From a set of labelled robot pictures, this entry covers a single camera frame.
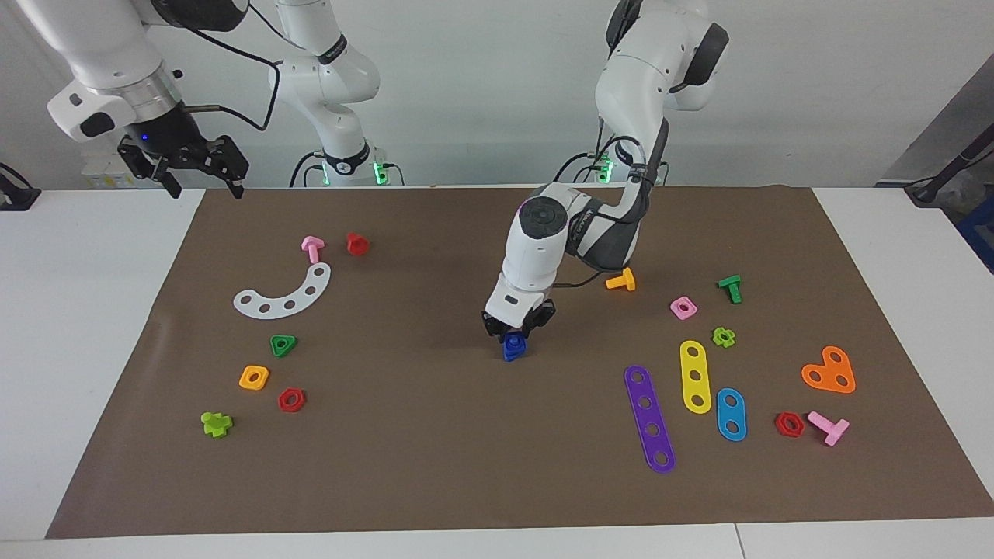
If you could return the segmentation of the white cardboard box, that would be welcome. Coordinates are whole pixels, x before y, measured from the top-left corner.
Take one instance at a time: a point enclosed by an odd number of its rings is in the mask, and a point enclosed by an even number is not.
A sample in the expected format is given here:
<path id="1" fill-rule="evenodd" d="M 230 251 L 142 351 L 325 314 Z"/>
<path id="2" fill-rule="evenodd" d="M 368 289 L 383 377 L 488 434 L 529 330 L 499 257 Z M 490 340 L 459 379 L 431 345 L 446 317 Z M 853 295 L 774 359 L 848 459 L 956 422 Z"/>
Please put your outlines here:
<path id="1" fill-rule="evenodd" d="M 150 179 L 139 179 L 119 155 L 86 155 L 82 177 L 93 189 L 152 189 L 162 190 Z"/>

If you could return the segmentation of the black stand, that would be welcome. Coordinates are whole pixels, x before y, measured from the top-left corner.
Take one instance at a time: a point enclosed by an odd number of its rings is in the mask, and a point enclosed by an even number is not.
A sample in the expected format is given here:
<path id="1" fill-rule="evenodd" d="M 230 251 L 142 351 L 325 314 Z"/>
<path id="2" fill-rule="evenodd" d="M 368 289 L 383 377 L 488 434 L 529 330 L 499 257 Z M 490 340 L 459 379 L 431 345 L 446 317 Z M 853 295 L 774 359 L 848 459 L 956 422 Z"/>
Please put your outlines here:
<path id="1" fill-rule="evenodd" d="M 951 160 L 936 175 L 917 179 L 905 185 L 905 194 L 919 207 L 927 207 L 937 200 L 940 189 L 964 170 L 984 162 L 994 155 L 994 137 L 986 141 L 976 141 L 967 146 L 955 159 Z"/>

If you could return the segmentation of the orange heart perforated plate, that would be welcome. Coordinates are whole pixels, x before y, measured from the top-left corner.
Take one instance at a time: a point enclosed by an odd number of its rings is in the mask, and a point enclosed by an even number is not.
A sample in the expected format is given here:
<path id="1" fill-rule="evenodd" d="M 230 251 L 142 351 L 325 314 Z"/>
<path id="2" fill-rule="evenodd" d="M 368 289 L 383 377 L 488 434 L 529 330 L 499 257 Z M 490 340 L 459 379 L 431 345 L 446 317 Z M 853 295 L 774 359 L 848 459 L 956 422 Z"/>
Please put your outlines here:
<path id="1" fill-rule="evenodd" d="M 838 394 L 852 394 L 857 388 L 850 358 L 842 348 L 834 345 L 822 350 L 822 363 L 805 364 L 800 378 L 813 389 Z"/>

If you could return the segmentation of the blue two-hole strip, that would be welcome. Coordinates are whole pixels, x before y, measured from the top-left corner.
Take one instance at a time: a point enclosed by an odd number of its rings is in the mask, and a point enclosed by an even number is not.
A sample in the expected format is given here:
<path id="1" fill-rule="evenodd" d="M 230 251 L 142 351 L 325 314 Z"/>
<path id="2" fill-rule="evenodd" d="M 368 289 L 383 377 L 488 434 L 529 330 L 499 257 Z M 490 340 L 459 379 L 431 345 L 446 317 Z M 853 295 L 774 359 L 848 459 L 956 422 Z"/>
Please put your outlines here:
<path id="1" fill-rule="evenodd" d="M 716 395 L 717 429 L 724 439 L 733 443 L 745 441 L 748 435 L 748 410 L 745 398 L 738 390 L 724 387 Z"/>

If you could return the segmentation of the purple four-hole strip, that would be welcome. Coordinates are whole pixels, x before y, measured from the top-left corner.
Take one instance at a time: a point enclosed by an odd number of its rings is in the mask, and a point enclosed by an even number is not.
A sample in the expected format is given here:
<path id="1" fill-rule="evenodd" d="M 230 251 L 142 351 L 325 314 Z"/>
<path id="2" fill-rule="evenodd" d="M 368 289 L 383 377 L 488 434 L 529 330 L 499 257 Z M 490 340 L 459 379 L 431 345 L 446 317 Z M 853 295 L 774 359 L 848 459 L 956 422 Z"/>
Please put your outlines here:
<path id="1" fill-rule="evenodd" d="M 671 473 L 676 456 L 650 372 L 643 366 L 628 366 L 624 382 L 647 466 L 653 473 Z"/>

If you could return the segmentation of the white curved perforated plate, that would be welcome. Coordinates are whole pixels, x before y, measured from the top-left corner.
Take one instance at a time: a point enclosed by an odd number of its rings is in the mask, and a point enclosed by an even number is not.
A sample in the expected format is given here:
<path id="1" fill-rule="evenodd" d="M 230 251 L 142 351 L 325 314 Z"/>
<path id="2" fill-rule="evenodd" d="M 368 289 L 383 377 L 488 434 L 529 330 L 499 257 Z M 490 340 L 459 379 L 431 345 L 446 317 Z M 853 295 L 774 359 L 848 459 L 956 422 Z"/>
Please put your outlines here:
<path id="1" fill-rule="evenodd" d="M 256 290 L 243 290 L 233 297 L 233 307 L 239 314 L 256 321 L 278 321 L 300 314 L 315 304 L 331 279 L 332 266 L 327 262 L 317 262 L 309 266 L 301 285 L 291 293 L 267 297 Z"/>

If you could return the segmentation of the yellow three-hole strip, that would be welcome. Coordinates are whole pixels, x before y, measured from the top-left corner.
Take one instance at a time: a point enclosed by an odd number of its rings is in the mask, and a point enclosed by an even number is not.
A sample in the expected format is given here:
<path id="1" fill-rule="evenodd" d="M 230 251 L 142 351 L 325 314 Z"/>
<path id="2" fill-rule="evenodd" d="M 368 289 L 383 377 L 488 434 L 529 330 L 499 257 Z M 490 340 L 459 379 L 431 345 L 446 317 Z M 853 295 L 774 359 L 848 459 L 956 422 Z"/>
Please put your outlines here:
<path id="1" fill-rule="evenodd" d="M 688 411 L 705 415 L 711 410 L 711 385 L 707 354 L 699 341 L 688 339 L 680 346 L 680 376 L 683 403 Z"/>

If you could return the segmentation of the black clamp device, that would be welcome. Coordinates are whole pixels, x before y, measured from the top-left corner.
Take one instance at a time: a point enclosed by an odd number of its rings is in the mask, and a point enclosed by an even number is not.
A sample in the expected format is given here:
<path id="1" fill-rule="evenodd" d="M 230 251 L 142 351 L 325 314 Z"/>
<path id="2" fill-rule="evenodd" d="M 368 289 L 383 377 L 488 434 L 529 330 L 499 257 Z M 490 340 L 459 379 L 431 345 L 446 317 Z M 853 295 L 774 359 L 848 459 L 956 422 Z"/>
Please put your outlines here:
<path id="1" fill-rule="evenodd" d="M 0 212 L 27 211 L 41 193 L 20 172 L 0 161 Z"/>

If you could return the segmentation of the brown table mat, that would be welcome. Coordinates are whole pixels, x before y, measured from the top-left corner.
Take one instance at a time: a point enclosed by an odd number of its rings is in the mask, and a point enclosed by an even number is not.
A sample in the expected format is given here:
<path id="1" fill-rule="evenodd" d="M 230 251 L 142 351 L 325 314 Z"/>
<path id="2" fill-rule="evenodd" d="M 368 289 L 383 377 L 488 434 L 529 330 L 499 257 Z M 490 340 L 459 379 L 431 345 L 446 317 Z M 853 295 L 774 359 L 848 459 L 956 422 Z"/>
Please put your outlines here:
<path id="1" fill-rule="evenodd" d="M 654 193 L 635 291 L 556 290 L 549 325 L 508 363 L 485 333 L 518 189 L 210 191 L 49 529 L 50 538 L 994 516 L 991 499 L 860 270 L 808 189 Z M 346 234 L 368 238 L 349 255 Z M 278 321 L 323 238 L 332 279 Z M 742 277 L 742 303 L 716 282 Z M 687 296 L 685 321 L 669 304 Z M 735 345 L 711 340 L 717 327 Z M 297 336 L 282 359 L 274 334 Z M 683 401 L 680 346 L 707 354 L 711 410 Z M 800 378 L 834 345 L 852 394 Z M 260 391 L 245 366 L 269 368 Z M 647 466 L 624 371 L 650 372 L 676 456 Z M 288 387 L 306 394 L 278 408 Z M 717 429 L 745 398 L 748 435 Z M 231 416 L 221 439 L 204 411 Z M 794 411 L 799 438 L 774 419 Z M 833 448 L 810 411 L 848 431 Z"/>

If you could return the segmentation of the blue crate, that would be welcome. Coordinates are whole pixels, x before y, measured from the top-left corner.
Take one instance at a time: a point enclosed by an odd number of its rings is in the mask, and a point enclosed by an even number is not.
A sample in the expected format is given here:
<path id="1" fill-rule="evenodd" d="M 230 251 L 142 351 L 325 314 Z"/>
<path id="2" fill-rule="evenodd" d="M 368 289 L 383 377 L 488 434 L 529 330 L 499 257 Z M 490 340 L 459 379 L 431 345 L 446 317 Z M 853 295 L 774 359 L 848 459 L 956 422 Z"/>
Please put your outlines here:
<path id="1" fill-rule="evenodd" d="M 956 230 L 994 275 L 994 196 L 984 200 L 965 218 L 959 220 Z"/>

